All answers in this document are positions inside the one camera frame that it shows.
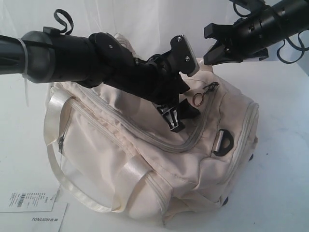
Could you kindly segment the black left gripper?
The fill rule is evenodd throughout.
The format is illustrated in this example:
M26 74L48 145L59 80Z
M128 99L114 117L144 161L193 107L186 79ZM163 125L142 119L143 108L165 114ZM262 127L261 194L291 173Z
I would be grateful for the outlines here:
M179 109L176 105L167 103L187 92L188 85L179 72L171 70L171 65L163 55L154 55L147 61L137 61L139 63L133 66L117 67L106 76L103 83L157 104L156 110L167 123L169 130L182 131L185 125L180 120L194 119L200 115L200 111L193 107L188 99L179 103Z

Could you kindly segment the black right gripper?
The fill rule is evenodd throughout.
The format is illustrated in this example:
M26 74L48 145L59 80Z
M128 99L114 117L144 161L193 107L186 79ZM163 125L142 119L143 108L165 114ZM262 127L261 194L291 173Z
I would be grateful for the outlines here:
M268 15L256 14L240 18L231 25L210 23L204 28L205 39L217 40L203 57L205 65L219 65L230 62L242 62L257 58L259 61L269 57L266 35L269 23ZM228 45L221 42L230 37Z

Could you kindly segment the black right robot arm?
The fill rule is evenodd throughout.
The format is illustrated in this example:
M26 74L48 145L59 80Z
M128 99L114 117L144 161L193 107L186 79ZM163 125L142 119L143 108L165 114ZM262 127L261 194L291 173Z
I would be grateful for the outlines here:
M309 29L309 2L281 0L269 6L263 0L234 0L239 19L232 25L210 23L204 28L205 39L215 44L204 55L205 65L241 63L249 59L265 60L268 48L280 41L289 43L302 54L308 51L302 41L290 40Z

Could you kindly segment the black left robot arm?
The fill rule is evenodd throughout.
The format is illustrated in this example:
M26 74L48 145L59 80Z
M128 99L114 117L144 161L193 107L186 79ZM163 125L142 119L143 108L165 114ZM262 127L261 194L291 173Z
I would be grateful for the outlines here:
M36 84L109 85L151 102L169 129L180 132L184 119L200 114L180 100L189 90L181 74L193 76L199 66L185 37L172 38L170 45L169 51L142 60L108 33L78 37L45 27L21 39L1 36L0 72L23 74Z

